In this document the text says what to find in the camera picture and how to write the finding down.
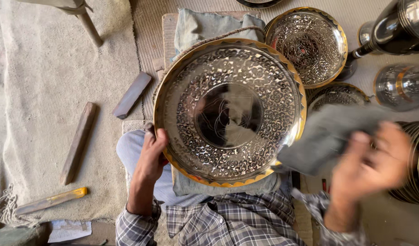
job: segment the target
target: plate center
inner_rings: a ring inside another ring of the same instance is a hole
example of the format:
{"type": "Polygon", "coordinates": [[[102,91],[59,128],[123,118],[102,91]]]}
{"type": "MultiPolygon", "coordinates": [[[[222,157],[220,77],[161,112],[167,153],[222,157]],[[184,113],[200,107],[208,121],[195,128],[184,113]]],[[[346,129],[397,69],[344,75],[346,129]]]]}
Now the plate center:
{"type": "Polygon", "coordinates": [[[297,71],[310,70],[320,59],[317,40],[304,32],[287,37],[283,43],[282,53],[297,71]]]}
{"type": "Polygon", "coordinates": [[[211,145],[225,148],[250,142],[261,122],[256,96],[238,84],[211,89],[198,101],[194,115],[201,137],[211,145]]]}

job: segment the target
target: paper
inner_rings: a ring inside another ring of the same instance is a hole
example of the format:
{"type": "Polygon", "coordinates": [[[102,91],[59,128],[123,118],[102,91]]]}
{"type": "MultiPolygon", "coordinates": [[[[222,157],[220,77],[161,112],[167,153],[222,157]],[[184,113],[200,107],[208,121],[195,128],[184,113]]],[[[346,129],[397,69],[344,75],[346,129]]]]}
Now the paper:
{"type": "Polygon", "coordinates": [[[52,221],[52,233],[49,236],[49,243],[58,243],[76,238],[91,235],[91,221],[52,221]]]}

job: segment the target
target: yellow tool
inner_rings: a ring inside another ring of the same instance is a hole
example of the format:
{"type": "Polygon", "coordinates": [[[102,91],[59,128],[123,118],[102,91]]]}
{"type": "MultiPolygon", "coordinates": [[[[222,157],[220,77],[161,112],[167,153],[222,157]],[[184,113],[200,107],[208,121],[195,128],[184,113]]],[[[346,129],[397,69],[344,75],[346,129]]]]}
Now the yellow tool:
{"type": "Polygon", "coordinates": [[[42,200],[38,200],[23,206],[18,207],[15,210],[16,215],[24,215],[27,213],[32,213],[41,209],[49,208],[55,206],[57,204],[61,204],[66,201],[70,201],[73,199],[81,198],[87,194],[87,188],[82,187],[79,189],[71,190],[65,193],[61,193],[59,195],[55,195],[52,197],[44,198],[42,200]]]}

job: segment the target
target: knee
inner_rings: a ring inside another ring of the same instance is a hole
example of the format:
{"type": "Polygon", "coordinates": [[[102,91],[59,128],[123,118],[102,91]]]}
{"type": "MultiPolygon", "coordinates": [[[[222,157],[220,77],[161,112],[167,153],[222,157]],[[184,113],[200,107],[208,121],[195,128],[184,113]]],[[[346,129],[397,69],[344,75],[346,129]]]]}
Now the knee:
{"type": "Polygon", "coordinates": [[[115,148],[117,155],[120,157],[124,153],[128,153],[130,149],[142,147],[144,143],[144,134],[145,132],[143,130],[130,131],[123,134],[115,148]]]}

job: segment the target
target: folded cloth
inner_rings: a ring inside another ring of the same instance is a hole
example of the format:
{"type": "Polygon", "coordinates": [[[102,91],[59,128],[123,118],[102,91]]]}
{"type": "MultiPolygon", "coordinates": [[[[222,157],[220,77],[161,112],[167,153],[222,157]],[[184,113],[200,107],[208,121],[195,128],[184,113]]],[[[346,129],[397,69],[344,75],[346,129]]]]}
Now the folded cloth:
{"type": "MultiPolygon", "coordinates": [[[[194,12],[189,9],[180,9],[176,32],[174,35],[174,47],[176,53],[185,51],[199,41],[214,38],[247,26],[258,26],[264,28],[265,23],[252,15],[245,14],[243,20],[237,20],[232,16],[222,16],[213,13],[194,12]]],[[[263,42],[264,37],[256,30],[246,30],[229,37],[247,38],[263,42]]],[[[173,191],[177,196],[186,194],[207,194],[210,196],[223,195],[227,193],[246,192],[251,195],[264,194],[276,191],[281,185],[281,177],[277,173],[255,183],[242,187],[221,188],[206,186],[194,182],[185,177],[177,169],[172,168],[173,191]]]]}
{"type": "MultiPolygon", "coordinates": [[[[174,34],[174,48],[179,54],[195,43],[205,39],[214,38],[243,27],[265,27],[263,20],[250,14],[245,14],[243,20],[237,20],[230,15],[194,12],[189,9],[180,9],[176,32],[174,34]]],[[[247,38],[264,42],[264,36],[257,30],[245,30],[230,35],[228,38],[247,38]]]]}
{"type": "Polygon", "coordinates": [[[378,122],[391,119],[391,111],[376,106],[325,105],[308,117],[300,140],[278,154],[282,165],[300,173],[316,175],[321,167],[335,165],[354,131],[374,135],[378,122]]]}

